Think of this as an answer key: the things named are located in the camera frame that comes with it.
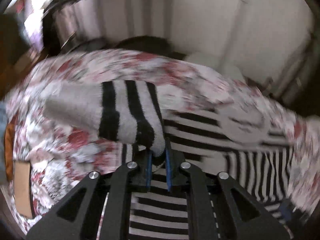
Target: white wall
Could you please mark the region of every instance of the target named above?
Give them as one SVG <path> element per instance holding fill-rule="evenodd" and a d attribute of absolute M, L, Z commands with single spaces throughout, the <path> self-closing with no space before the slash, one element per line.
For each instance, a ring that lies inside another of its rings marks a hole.
<path fill-rule="evenodd" d="M 221 56 L 239 0 L 173 0 L 172 43 L 185 53 Z"/>
<path fill-rule="evenodd" d="M 304 0 L 245 1 L 229 61 L 253 80 L 276 80 L 289 55 L 308 38 L 311 11 Z"/>
<path fill-rule="evenodd" d="M 151 4 L 152 35 L 163 37 L 164 0 Z M 128 38 L 124 5 L 124 0 L 81 1 L 77 12 L 84 33 L 113 42 Z M 143 35 L 142 0 L 132 0 L 132 6 L 135 35 Z M 288 56 L 308 37 L 311 19 L 304 0 L 173 0 L 170 42 L 179 52 L 223 58 L 262 83 L 269 76 L 277 79 Z"/>

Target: black stripe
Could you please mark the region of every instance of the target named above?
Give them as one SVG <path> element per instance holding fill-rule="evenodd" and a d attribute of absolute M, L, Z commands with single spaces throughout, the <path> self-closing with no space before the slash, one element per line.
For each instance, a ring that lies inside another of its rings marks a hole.
<path fill-rule="evenodd" d="M 288 142 L 284 142 L 283 144 L 281 143 L 270 143 L 270 142 L 263 142 L 261 143 L 260 145 L 263 145 L 263 146 L 273 146 L 273 147 L 288 147 L 289 146 L 289 143 Z"/>
<path fill-rule="evenodd" d="M 286 138 L 285 134 L 283 132 L 268 132 L 269 136 L 275 136 L 275 137 L 283 137 Z"/>
<path fill-rule="evenodd" d="M 267 186 L 266 186 L 266 192 L 267 192 L 266 195 L 269 199 L 270 187 L 271 187 L 271 172 L 272 172 L 271 161 L 270 161 L 270 152 L 267 152 L 266 161 L 269 163 L 268 174 L 267 174 Z"/>
<path fill-rule="evenodd" d="M 156 86 L 150 82 L 147 82 L 147 87 L 150 93 L 150 97 L 153 103 L 153 106 L 156 110 L 157 116 L 159 118 L 159 121 L 162 125 L 162 130 L 163 130 L 163 121 L 162 121 L 162 116 L 161 116 L 161 112 L 160 112 L 160 107 L 159 107 L 159 103 L 158 103 L 158 98 L 157 98 L 157 92 L 156 92 Z"/>
<path fill-rule="evenodd" d="M 237 173 L 236 173 L 236 176 L 237 176 L 237 181 L 239 182 L 240 181 L 240 172 L 241 172 L 241 168 L 240 168 L 240 156 L 239 156 L 239 153 L 236 154 L 236 166 L 237 166 Z"/>
<path fill-rule="evenodd" d="M 284 189 L 284 181 L 282 178 L 282 168 L 284 166 L 285 168 L 285 163 L 283 163 L 283 151 L 279 151 L 279 184 L 280 184 L 280 189 L 283 197 L 285 198 L 285 189 Z"/>
<path fill-rule="evenodd" d="M 185 152 L 183 152 L 183 155 L 184 155 L 185 159 L 187 159 L 187 160 L 193 160 L 196 162 L 201 161 L 201 155 L 197 155 L 197 154 L 193 154 L 193 153 L 185 153 Z"/>
<path fill-rule="evenodd" d="M 187 133 L 206 136 L 206 137 L 219 139 L 219 140 L 232 141 L 227 136 L 225 136 L 224 134 L 217 133 L 217 132 L 212 132 L 212 131 L 207 131 L 207 130 L 202 130 L 202 129 L 199 129 L 199 128 L 194 128 L 194 127 L 191 127 L 191 126 L 188 126 L 188 125 L 184 125 L 184 124 L 180 124 L 180 123 L 176 123 L 174 125 L 174 127 L 177 128 L 180 131 L 187 132 Z"/>
<path fill-rule="evenodd" d="M 180 116 L 181 118 L 184 119 L 189 119 L 189 120 L 193 120 L 193 121 L 197 121 L 197 122 L 203 122 L 203 123 L 207 123 L 207 124 L 211 124 L 214 126 L 219 126 L 218 121 L 215 119 L 211 119 L 208 117 L 204 117 L 201 115 L 197 115 L 197 114 L 192 114 L 192 113 L 177 113 L 178 116 Z"/>
<path fill-rule="evenodd" d="M 150 232 L 175 234 L 175 235 L 188 235 L 188 229 L 158 227 L 158 226 L 142 224 L 134 221 L 130 221 L 130 227 L 145 230 L 145 231 L 150 231 Z"/>
<path fill-rule="evenodd" d="M 276 200 L 279 200 L 279 197 L 277 195 L 277 170 L 276 170 L 276 153 L 275 152 L 272 152 L 273 153 L 273 168 L 275 170 L 275 177 L 273 178 L 273 195 L 274 197 L 276 198 Z"/>
<path fill-rule="evenodd" d="M 231 171 L 230 156 L 228 154 L 226 154 L 225 158 L 227 161 L 227 173 L 230 174 L 230 171 Z"/>
<path fill-rule="evenodd" d="M 290 147 L 286 148 L 286 164 L 285 164 L 285 174 L 287 175 L 288 181 L 289 181 L 289 177 L 290 177 L 290 173 L 288 171 L 288 165 L 289 165 L 289 158 L 290 158 Z"/>
<path fill-rule="evenodd" d="M 163 196 L 177 197 L 177 198 L 186 199 L 186 194 L 184 192 L 177 192 L 177 193 L 173 194 L 171 192 L 168 192 L 166 189 L 155 187 L 155 186 L 151 186 L 150 187 L 150 192 L 151 193 L 156 193 L 156 194 L 159 194 L 159 195 L 163 195 Z"/>
<path fill-rule="evenodd" d="M 161 116 L 161 112 L 160 112 L 160 107 L 159 107 L 159 103 L 158 103 L 158 98 L 157 98 L 157 92 L 156 92 L 156 86 L 150 82 L 147 82 L 147 87 L 149 90 L 149 94 L 152 100 L 152 104 L 155 108 L 155 111 L 157 113 L 158 119 L 160 121 L 160 124 L 162 126 L 162 131 L 164 133 L 164 127 L 163 127 L 163 120 L 162 120 L 162 116 Z M 163 152 L 160 156 L 153 156 L 152 158 L 152 163 L 156 166 L 161 165 L 165 160 L 165 152 Z"/>
<path fill-rule="evenodd" d="M 137 154 L 139 154 L 139 146 L 137 143 L 132 144 L 132 161 L 136 161 L 137 158 Z"/>
<path fill-rule="evenodd" d="M 152 180 L 161 181 L 167 183 L 167 177 L 160 174 L 152 174 Z"/>
<path fill-rule="evenodd" d="M 272 214 L 274 214 L 274 213 L 279 213 L 280 212 L 280 210 L 279 210 L 279 208 L 277 208 L 277 209 L 275 209 L 275 210 L 270 210 L 270 211 L 268 211 L 271 215 Z"/>
<path fill-rule="evenodd" d="M 155 139 L 155 134 L 152 126 L 143 114 L 136 82 L 133 80 L 126 80 L 125 84 L 127 87 L 130 113 L 137 121 L 136 143 L 150 148 Z"/>
<path fill-rule="evenodd" d="M 102 106 L 99 136 L 117 141 L 120 114 L 116 111 L 116 91 L 112 81 L 102 83 Z"/>
<path fill-rule="evenodd" d="M 268 206 L 274 206 L 274 205 L 277 205 L 277 204 L 281 204 L 282 201 L 281 200 L 275 200 L 275 201 L 271 201 L 271 200 L 268 200 L 267 202 L 263 203 L 264 207 L 268 207 Z"/>
<path fill-rule="evenodd" d="M 247 170 L 245 171 L 245 189 L 248 189 L 248 186 L 249 186 L 249 179 L 250 179 L 250 160 L 249 160 L 249 152 L 244 152 L 244 156 L 245 156 L 245 161 L 247 163 Z"/>
<path fill-rule="evenodd" d="M 123 144 L 122 145 L 122 164 L 125 164 L 126 156 L 127 156 L 127 145 Z"/>
<path fill-rule="evenodd" d="M 181 137 L 172 135 L 170 133 L 166 133 L 165 136 L 168 137 L 172 143 L 177 143 L 177 144 L 181 144 L 189 147 L 194 147 L 194 148 L 199 148 L 204 150 L 211 150 L 211 151 L 218 151 L 218 152 L 226 152 L 226 153 L 239 152 L 239 150 L 236 150 L 230 147 L 223 147 L 223 146 L 217 146 L 213 144 L 197 142 L 197 141 L 181 138 Z"/>
<path fill-rule="evenodd" d="M 292 167 L 292 158 L 293 158 L 293 148 L 292 148 L 292 147 L 290 147 L 290 150 L 292 150 L 292 154 L 291 154 L 291 156 L 290 156 L 290 153 L 289 153 L 289 157 L 290 157 L 290 159 L 289 159 L 289 162 L 288 162 L 288 166 L 290 167 L 290 171 L 291 171 L 291 167 Z"/>
<path fill-rule="evenodd" d="M 174 120 L 168 120 L 168 119 L 163 119 L 164 126 L 172 126 L 175 127 L 177 125 L 177 122 Z"/>
<path fill-rule="evenodd" d="M 261 176 L 260 176 L 260 187 L 258 190 L 258 195 L 260 197 L 261 200 L 264 199 L 263 195 L 262 195 L 262 186 L 263 186 L 263 178 L 264 178 L 264 165 L 266 163 L 266 155 L 265 152 L 261 152 Z"/>
<path fill-rule="evenodd" d="M 216 109 L 214 108 L 206 109 L 206 111 L 209 111 L 211 113 L 217 113 Z"/>
<path fill-rule="evenodd" d="M 162 201 L 153 200 L 153 199 L 149 199 L 149 198 L 138 197 L 138 202 L 140 204 L 145 204 L 148 206 L 153 206 L 153 207 L 158 207 L 158 208 L 163 208 L 163 209 L 185 211 L 185 212 L 187 211 L 186 205 L 162 202 Z"/>
<path fill-rule="evenodd" d="M 253 172 L 254 172 L 254 181 L 253 181 L 253 187 L 252 187 L 252 192 L 251 192 L 251 195 L 257 199 L 257 196 L 256 196 L 256 184 L 257 184 L 257 152 L 252 152 L 252 162 L 253 162 Z"/>
<path fill-rule="evenodd" d="M 160 221 L 175 222 L 175 223 L 188 223 L 188 218 L 165 216 L 165 215 L 160 215 L 160 214 L 152 213 L 152 212 L 145 211 L 145 210 L 135 209 L 135 210 L 133 210 L 133 214 L 135 216 L 150 218 L 150 219 L 160 220 Z"/>
<path fill-rule="evenodd" d="M 128 239 L 129 240 L 164 240 L 163 238 L 150 237 L 150 236 L 140 236 L 140 235 L 133 235 L 133 234 L 129 234 Z M 166 240 L 177 240 L 177 239 L 166 238 Z"/>
<path fill-rule="evenodd" d="M 31 167 L 29 168 L 29 185 L 31 185 Z M 32 218 L 36 217 L 36 213 L 35 213 L 35 206 L 33 204 L 33 193 L 31 190 L 31 187 L 29 187 L 29 203 L 30 203 L 30 210 L 31 210 L 31 216 Z"/>

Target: black and white striped cloth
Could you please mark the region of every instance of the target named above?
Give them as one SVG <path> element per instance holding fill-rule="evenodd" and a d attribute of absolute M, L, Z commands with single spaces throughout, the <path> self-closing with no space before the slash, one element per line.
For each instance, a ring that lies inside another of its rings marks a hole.
<path fill-rule="evenodd" d="M 224 120 L 213 109 L 176 113 L 164 120 L 165 135 L 170 138 L 172 149 L 182 151 L 187 161 L 210 174 L 228 172 L 284 223 L 278 208 L 286 196 L 292 147 L 282 131 L 271 125 L 257 143 L 235 142 L 225 135 L 221 125 Z M 129 161 L 132 148 L 124 150 L 128 154 L 123 155 L 123 161 Z M 186 197 L 183 193 L 172 196 L 166 189 L 165 169 L 159 169 L 153 174 L 150 193 L 132 195 L 130 240 L 188 239 Z"/>
<path fill-rule="evenodd" d="M 163 155 L 162 118 L 152 83 L 133 80 L 63 83 L 45 100 L 43 114 L 96 131 L 108 140 L 144 145 L 155 157 Z"/>

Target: silver bolt head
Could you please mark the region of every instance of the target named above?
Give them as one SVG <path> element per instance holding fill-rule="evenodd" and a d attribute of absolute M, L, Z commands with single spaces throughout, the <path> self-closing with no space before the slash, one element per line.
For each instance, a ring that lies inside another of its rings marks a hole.
<path fill-rule="evenodd" d="M 181 163 L 181 168 L 183 168 L 183 169 L 189 169 L 190 167 L 191 167 L 191 164 L 190 163 L 188 163 L 188 162 L 183 162 L 183 163 Z"/>
<path fill-rule="evenodd" d="M 138 164 L 136 162 L 129 162 L 127 163 L 127 167 L 129 169 L 135 169 L 138 166 Z"/>
<path fill-rule="evenodd" d="M 220 172 L 219 173 L 219 178 L 220 179 L 227 179 L 227 178 L 229 178 L 229 174 L 228 173 L 226 173 L 226 172 Z"/>
<path fill-rule="evenodd" d="M 96 179 L 97 177 L 99 177 L 99 173 L 96 171 L 92 171 L 89 173 L 89 178 L 90 179 Z"/>

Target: black metal bracket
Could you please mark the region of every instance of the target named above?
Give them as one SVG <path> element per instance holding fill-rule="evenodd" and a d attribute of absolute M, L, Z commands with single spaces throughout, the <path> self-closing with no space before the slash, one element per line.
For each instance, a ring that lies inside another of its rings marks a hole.
<path fill-rule="evenodd" d="M 152 153 L 143 150 L 115 172 L 90 172 L 27 234 L 27 240 L 95 240 L 108 195 L 101 239 L 127 239 L 131 192 L 150 188 Z"/>
<path fill-rule="evenodd" d="M 185 192 L 189 239 L 289 240 L 286 229 L 227 173 L 208 175 L 166 142 L 167 183 Z M 152 153 L 138 152 L 115 172 L 90 172 L 36 224 L 27 240 L 94 240 L 108 195 L 100 239 L 128 238 L 131 192 L 150 188 Z"/>

